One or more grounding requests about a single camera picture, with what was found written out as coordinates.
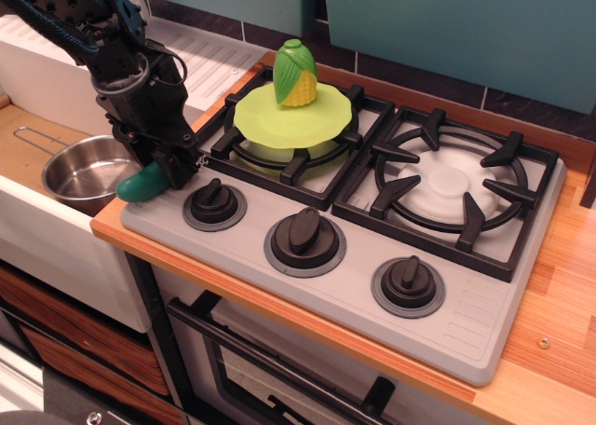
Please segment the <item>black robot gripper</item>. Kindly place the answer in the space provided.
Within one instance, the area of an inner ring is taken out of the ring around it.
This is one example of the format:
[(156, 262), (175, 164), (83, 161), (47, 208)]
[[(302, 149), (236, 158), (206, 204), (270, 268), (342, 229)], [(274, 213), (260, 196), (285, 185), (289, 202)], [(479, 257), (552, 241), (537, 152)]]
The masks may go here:
[(182, 189), (197, 174), (204, 154), (183, 116), (187, 91), (168, 54), (138, 54), (137, 69), (111, 82), (95, 82), (97, 103), (112, 133), (142, 169), (155, 161), (169, 186)]

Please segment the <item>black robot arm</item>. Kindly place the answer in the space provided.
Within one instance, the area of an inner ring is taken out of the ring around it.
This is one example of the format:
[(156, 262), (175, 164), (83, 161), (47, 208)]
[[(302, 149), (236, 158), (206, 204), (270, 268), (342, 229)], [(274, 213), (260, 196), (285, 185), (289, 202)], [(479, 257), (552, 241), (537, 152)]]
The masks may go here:
[(183, 116), (183, 60), (146, 35), (131, 0), (1, 0), (37, 33), (90, 73), (96, 102), (115, 139), (143, 166), (181, 189), (197, 173), (196, 135)]

